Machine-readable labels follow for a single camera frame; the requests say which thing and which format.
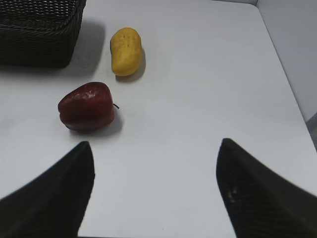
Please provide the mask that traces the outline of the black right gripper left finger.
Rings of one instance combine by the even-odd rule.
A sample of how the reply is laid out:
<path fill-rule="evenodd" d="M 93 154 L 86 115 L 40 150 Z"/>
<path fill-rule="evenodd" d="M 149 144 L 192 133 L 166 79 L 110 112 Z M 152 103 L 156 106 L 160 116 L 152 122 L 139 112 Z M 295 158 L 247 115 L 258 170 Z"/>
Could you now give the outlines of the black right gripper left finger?
<path fill-rule="evenodd" d="M 0 200 L 2 238 L 76 238 L 95 180 L 82 141 L 40 176 Z"/>

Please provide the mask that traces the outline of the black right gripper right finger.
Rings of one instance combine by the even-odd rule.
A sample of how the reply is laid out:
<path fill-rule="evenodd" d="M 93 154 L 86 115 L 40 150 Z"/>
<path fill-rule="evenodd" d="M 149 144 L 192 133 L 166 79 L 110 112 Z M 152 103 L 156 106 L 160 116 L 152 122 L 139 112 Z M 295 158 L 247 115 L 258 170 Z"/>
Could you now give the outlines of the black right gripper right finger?
<path fill-rule="evenodd" d="M 315 238 L 317 197 L 287 181 L 225 138 L 218 188 L 238 238 Z"/>

